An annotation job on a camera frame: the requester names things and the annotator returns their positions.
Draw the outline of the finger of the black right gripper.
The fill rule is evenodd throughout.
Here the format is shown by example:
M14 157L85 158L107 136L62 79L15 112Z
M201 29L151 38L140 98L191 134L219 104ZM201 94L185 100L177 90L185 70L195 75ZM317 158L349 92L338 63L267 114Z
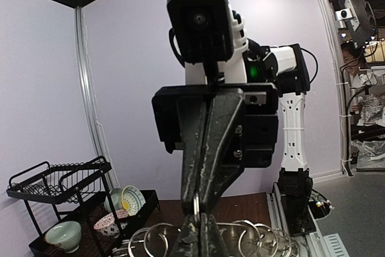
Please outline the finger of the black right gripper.
M184 96L177 101L177 116L183 146L180 200L185 214L194 212L193 199L202 195L201 169L205 151L208 106L203 96Z
M223 193L240 176L244 168L240 159L233 155L241 150L235 131L244 121L243 92L238 88L219 92L211 100L205 126L205 151L201 169L202 195L199 205L209 214Z

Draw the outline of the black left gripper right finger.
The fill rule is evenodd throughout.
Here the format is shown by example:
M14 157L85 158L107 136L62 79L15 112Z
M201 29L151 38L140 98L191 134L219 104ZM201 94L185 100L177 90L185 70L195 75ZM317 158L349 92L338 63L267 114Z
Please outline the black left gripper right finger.
M228 249L221 236L216 219L212 214L203 213L200 221L200 256L226 257Z

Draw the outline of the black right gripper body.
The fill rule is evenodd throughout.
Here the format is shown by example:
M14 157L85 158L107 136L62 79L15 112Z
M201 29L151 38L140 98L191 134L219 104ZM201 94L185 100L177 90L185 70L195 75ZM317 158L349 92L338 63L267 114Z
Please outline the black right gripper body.
M272 163L278 131L272 83L163 87L152 98L159 138L182 150L180 195L220 196L246 168Z

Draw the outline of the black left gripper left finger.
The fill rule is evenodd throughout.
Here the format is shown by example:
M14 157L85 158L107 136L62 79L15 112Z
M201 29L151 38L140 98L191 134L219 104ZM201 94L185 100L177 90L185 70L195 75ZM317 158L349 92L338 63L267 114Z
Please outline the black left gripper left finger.
M170 256L197 257L199 255L199 229L193 215L185 217Z

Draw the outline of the metal disc with key rings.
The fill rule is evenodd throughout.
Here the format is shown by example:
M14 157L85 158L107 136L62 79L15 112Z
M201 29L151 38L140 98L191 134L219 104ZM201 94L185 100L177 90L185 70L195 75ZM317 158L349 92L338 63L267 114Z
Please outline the metal disc with key rings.
M113 256L308 256L307 246L281 229L213 215L188 218L177 227L158 223L137 230L112 250Z

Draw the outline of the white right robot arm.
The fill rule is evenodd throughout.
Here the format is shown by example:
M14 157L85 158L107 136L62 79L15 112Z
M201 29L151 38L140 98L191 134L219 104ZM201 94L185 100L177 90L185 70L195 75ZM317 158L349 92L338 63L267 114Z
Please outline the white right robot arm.
M212 81L161 88L152 105L159 138L167 152L183 152L180 200L189 222L206 222L222 194L246 168L270 166L283 130L277 187L291 235L311 230L308 204L312 179L304 154L305 96L310 79L298 44L243 43L247 74L229 84L217 72Z

